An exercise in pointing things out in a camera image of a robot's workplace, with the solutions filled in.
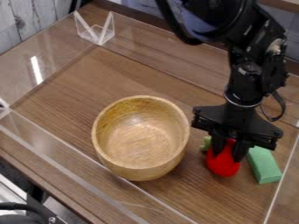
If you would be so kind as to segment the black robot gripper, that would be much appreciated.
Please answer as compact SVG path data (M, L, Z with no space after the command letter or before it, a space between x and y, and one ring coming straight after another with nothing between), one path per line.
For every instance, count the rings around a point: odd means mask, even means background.
M272 151L282 137L282 131L260 117L253 108L225 102L217 106L196 106L192 113L190 126L210 135L213 156L221 153L228 138L236 140L232 149L234 163L241 161L252 145Z

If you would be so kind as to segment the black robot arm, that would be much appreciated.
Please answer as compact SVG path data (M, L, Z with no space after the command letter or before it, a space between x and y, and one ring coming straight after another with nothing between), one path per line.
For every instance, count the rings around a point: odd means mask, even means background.
M268 96L285 106L277 93L288 78L285 29L257 0L173 1L181 8L181 20L168 0L154 0L177 39L190 46L220 42L228 48L225 103L193 107L190 126L209 133L213 156L224 151L228 140L234 141L229 155L237 162L253 146L273 150L282 137L272 124L278 118L256 109Z

